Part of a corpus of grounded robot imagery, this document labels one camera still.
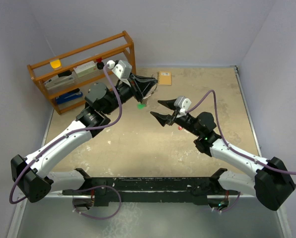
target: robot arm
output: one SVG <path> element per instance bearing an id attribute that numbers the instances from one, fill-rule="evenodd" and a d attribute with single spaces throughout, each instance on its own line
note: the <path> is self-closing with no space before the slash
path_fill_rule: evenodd
<path id="1" fill-rule="evenodd" d="M 294 191 L 296 186 L 290 175 L 281 174 L 264 167 L 264 165 L 267 165 L 274 169 L 287 171 L 280 159 L 274 157 L 268 160 L 250 154 L 224 141 L 220 135 L 213 131 L 217 125 L 211 113 L 202 112 L 196 118 L 191 116 L 186 112 L 191 101 L 183 96 L 174 100 L 158 102 L 174 111 L 172 115 L 151 112 L 162 126 L 178 124 L 181 128 L 198 137 L 194 140 L 194 143 L 201 153 L 221 159 L 245 173 L 236 174 L 231 171 L 222 173 L 218 178 L 218 182 L 223 189 L 236 190 L 256 196 L 264 206 L 274 211 Z"/>
<path id="2" fill-rule="evenodd" d="M 110 60 L 108 65 L 119 78 L 116 89 L 122 103 L 132 97 L 142 102 L 157 87 L 158 81 L 155 78 L 132 74 L 132 66 L 126 61 Z M 51 170 L 72 150 L 100 133 L 103 128 L 97 130 L 88 128 L 108 125 L 110 119 L 105 114 L 110 114 L 119 107 L 114 92 L 103 83 L 92 84 L 85 100 L 85 108 L 61 134 L 25 158 L 16 155 L 11 160 L 13 181 L 16 181 L 27 165 L 35 161 L 18 183 L 18 187 L 30 202 L 41 200 L 50 191 L 78 189 L 84 183 L 84 176 L 77 170 L 71 172 L 51 172 Z M 65 137 L 63 140 L 55 143 L 63 136 Z M 38 154 L 46 148 L 49 149 L 37 159 Z"/>

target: yellow object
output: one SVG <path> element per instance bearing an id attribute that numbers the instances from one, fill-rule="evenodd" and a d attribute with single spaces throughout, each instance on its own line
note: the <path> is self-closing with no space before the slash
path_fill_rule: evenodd
<path id="1" fill-rule="evenodd" d="M 160 85 L 171 85 L 171 72 L 158 72 L 158 83 Z"/>
<path id="2" fill-rule="evenodd" d="M 60 69 L 62 67 L 61 65 L 61 61 L 59 59 L 56 59 L 54 61 L 51 61 L 50 62 L 50 65 L 51 67 L 54 69 L 54 70 L 57 70 L 57 69 Z"/>

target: wooden shelf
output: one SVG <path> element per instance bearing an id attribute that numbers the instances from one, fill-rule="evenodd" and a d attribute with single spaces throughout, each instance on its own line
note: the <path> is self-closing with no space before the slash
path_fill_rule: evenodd
<path id="1" fill-rule="evenodd" d="M 92 57 L 89 57 L 87 59 L 81 60 L 79 62 L 73 63 L 71 65 L 62 67 L 61 69 L 50 71 L 50 72 L 48 72 L 48 73 L 46 73 L 44 75 L 41 75 L 41 76 L 38 76 L 38 77 L 35 76 L 35 73 L 34 73 L 35 69 L 47 65 L 53 60 L 56 60 L 56 59 L 61 60 L 61 59 L 64 59 L 66 57 L 73 56 L 73 55 L 78 54 L 80 52 L 89 50 L 89 49 L 94 48 L 94 47 L 98 47 L 98 46 L 100 46 L 102 44 L 105 44 L 107 42 L 110 42 L 110 41 L 113 41 L 113 40 L 116 40 L 116 39 L 122 38 L 122 37 L 124 37 L 124 39 L 127 42 L 124 45 L 113 48 L 113 49 L 108 50 L 106 52 L 102 52 L 102 53 L 97 54 L 95 56 L 92 56 Z M 70 70 L 70 71 L 73 72 L 74 68 L 81 65 L 81 64 L 84 64 L 84 63 L 87 63 L 87 62 L 90 62 L 90 61 L 96 61 L 99 58 L 102 58 L 102 60 L 104 60 L 104 59 L 107 59 L 109 57 L 112 57 L 112 56 L 120 54 L 120 53 L 123 53 L 125 55 L 126 59 L 128 60 L 128 62 L 133 67 L 132 73 L 136 74 L 134 42 L 133 42 L 132 38 L 128 35 L 128 33 L 126 31 L 123 31 L 122 33 L 119 33 L 117 35 L 108 37 L 106 39 L 94 42 L 94 43 L 89 44 L 87 46 L 83 46 L 81 48 L 75 49 L 73 51 L 64 53 L 62 55 L 59 55 L 59 56 L 44 60 L 42 62 L 33 64 L 33 65 L 28 65 L 27 68 L 28 68 L 28 71 L 30 73 L 31 80 L 40 89 L 40 91 L 47 98 L 47 100 L 52 104 L 53 108 L 57 111 L 57 113 L 62 114 L 62 113 L 67 112 L 67 111 L 69 111 L 69 110 L 71 110 L 73 108 L 76 108 L 76 107 L 79 107 L 79 106 L 83 105 L 85 103 L 85 101 L 80 101 L 80 102 L 75 103 L 75 104 L 73 104 L 73 105 L 71 105 L 69 107 L 66 107 L 64 109 L 60 109 L 59 106 L 57 105 L 56 101 L 55 101 L 55 98 L 62 95 L 62 94 L 64 94 L 64 93 L 67 93 L 67 92 L 72 91 L 72 90 L 74 90 L 76 88 L 82 87 L 84 85 L 87 85 L 89 83 L 92 83 L 92 82 L 94 82 L 96 80 L 99 80 L 99 79 L 105 77 L 103 70 L 97 70 L 94 73 L 88 74 L 88 75 L 83 76 L 81 78 L 77 78 L 72 84 L 69 84 L 69 85 L 66 85 L 66 86 L 59 86 L 59 87 L 57 87 L 55 89 L 47 90 L 45 88 L 45 86 L 44 86 L 44 82 L 49 80 L 50 78 L 54 77 L 55 75 L 61 73 L 61 72 L 64 72 L 64 71 L 67 71 L 67 70 Z"/>

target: white wall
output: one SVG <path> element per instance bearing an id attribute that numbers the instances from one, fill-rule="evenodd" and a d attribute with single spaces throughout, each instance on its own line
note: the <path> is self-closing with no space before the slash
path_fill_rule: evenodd
<path id="1" fill-rule="evenodd" d="M 296 171 L 296 0 L 275 3 L 242 60 L 240 79 L 263 156 Z M 285 205 L 296 238 L 296 191 Z"/>
<path id="2" fill-rule="evenodd" d="M 10 160 L 41 145 L 51 108 L 31 82 L 26 65 L 52 57 L 23 0 L 0 0 L 0 238 L 14 212 L 8 202 Z"/>
<path id="3" fill-rule="evenodd" d="M 128 31 L 138 65 L 237 65 L 275 0 L 28 0 L 58 55 Z"/>

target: gray floor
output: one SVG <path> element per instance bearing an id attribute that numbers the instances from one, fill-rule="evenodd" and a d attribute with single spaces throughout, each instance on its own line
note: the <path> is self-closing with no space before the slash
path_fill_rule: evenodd
<path id="1" fill-rule="evenodd" d="M 107 216 L 117 208 L 93 207 Z M 96 221 L 72 212 L 72 198 L 44 198 L 27 203 L 18 238 L 282 238 L 276 212 L 255 198 L 240 198 L 226 213 L 182 203 L 123 203 L 120 212 Z"/>
<path id="2" fill-rule="evenodd" d="M 195 105 L 206 92 L 214 89 L 226 139 L 241 149 L 257 154 L 234 69 L 138 68 L 137 74 L 150 76 L 157 75 L 158 71 L 171 71 L 171 86 L 159 85 L 156 93 L 148 99 L 147 106 L 141 110 L 137 108 L 138 102 L 134 98 L 124 103 L 122 118 L 115 126 L 103 130 L 94 139 L 73 150 L 53 171 L 83 168 L 92 177 L 206 177 L 219 168 L 239 173 L 235 167 L 221 160 L 200 154 L 193 143 L 196 137 L 188 131 L 178 130 L 176 125 L 162 127 L 150 115 L 150 111 L 172 113 L 158 100 L 184 95 Z M 108 85 L 107 79 L 102 82 Z M 54 113 L 47 142 L 61 133 L 82 108 L 62 115 Z M 212 95 L 191 114 L 197 116 L 203 111 L 214 115 Z M 109 118 L 113 121 L 117 115 L 118 110 L 115 110 Z"/>

